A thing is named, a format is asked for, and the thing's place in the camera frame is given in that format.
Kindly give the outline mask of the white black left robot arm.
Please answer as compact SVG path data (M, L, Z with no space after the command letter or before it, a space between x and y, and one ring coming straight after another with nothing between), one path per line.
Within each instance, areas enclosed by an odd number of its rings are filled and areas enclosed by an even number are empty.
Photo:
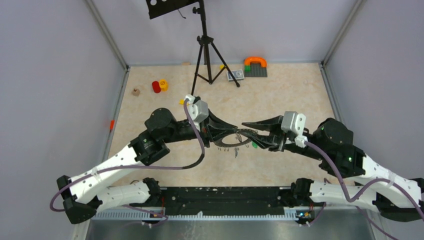
M185 105L184 113L185 120L176 120L169 109L156 109L145 121L146 130L115 155L82 174L59 177L55 197L62 198L61 211L69 222L80 224L101 211L128 204L156 206L161 190L155 179L147 177L125 186L114 183L138 169L157 169L156 162L170 152L169 143L198 141L198 159L183 166L184 170L192 169L204 160L211 143L239 131L237 126L216 117L207 106Z

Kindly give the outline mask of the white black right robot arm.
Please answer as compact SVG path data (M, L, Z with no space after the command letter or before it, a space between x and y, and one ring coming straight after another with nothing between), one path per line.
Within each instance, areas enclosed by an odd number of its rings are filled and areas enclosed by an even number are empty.
M291 185L299 206L311 203L352 205L396 222L424 218L424 180L402 177L374 161L353 143L354 134L343 123L328 118L310 133L306 116L295 111L245 123L241 134L271 152L289 151L319 161L337 179L327 183L299 178Z

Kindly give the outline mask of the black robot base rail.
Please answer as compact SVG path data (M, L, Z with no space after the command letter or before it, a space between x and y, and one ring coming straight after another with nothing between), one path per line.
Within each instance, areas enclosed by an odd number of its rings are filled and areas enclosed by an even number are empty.
M236 187L163 187L152 199L133 203L134 207L159 208L162 214L188 217L265 217L282 216L289 209L304 208L295 218L306 219L322 202L313 202L307 188L312 181L305 178L291 186L236 186Z

